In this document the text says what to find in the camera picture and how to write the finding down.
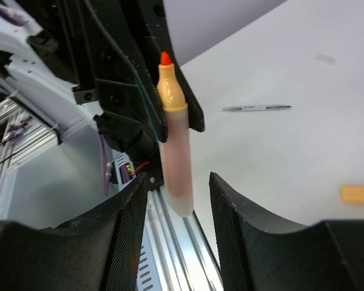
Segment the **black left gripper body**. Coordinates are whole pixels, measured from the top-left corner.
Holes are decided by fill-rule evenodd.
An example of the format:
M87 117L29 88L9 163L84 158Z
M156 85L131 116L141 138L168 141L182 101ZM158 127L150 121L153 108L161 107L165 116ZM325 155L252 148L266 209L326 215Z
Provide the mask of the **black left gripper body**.
M98 101L96 127L115 150L134 161L156 155L157 139L143 103L118 55L96 26L91 1L28 1L27 11L42 27L29 44L59 78L71 82L75 101Z

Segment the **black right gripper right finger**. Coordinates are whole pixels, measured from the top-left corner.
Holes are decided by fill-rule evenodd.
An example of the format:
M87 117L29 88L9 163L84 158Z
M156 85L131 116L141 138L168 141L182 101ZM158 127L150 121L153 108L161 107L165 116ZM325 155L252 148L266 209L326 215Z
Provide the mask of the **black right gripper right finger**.
M364 220L311 226L278 216L209 178L225 290L364 290Z

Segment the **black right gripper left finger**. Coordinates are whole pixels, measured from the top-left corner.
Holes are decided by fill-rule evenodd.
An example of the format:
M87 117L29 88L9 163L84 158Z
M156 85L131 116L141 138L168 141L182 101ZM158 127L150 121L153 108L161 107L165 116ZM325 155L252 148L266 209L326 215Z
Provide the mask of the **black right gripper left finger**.
M148 178L57 228L0 221L0 290L135 290Z

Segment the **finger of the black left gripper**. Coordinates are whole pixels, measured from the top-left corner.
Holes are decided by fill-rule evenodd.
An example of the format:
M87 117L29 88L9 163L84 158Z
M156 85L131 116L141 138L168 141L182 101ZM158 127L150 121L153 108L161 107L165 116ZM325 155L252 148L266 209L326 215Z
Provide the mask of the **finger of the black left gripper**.
M157 90L160 50L139 1L91 1L96 26L117 53L143 103L148 124L159 141L167 139L167 122Z
M142 38L144 59L149 66L148 71L151 74L153 83L156 84L159 79L158 64L160 63L161 53L167 52L175 66L177 80L183 89L188 104L189 126L197 132L203 132L205 130L204 113L175 57L163 1L143 0L142 16L149 33Z

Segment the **orange marker pen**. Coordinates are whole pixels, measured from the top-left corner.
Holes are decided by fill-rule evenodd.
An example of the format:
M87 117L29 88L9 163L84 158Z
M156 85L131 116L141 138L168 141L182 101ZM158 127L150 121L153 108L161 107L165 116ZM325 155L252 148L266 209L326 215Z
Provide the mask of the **orange marker pen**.
M167 122L167 141L160 143L161 165L169 205L180 217L194 209L188 104L167 52L158 65L157 92Z

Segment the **clear pen cap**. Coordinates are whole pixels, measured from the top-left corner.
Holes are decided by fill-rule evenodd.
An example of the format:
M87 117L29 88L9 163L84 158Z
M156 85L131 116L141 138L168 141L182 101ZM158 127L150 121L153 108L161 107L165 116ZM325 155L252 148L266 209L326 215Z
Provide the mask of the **clear pen cap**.
M326 65L334 66L336 64L336 59L332 56L324 55L321 53L316 54L315 58L316 61L324 63Z

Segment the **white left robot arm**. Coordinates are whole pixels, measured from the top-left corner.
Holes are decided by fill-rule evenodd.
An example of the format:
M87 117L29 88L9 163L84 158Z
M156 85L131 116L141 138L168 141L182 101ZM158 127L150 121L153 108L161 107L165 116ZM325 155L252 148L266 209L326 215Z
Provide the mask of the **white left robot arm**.
M0 1L0 79L59 138L78 121L134 161L167 139L162 1Z

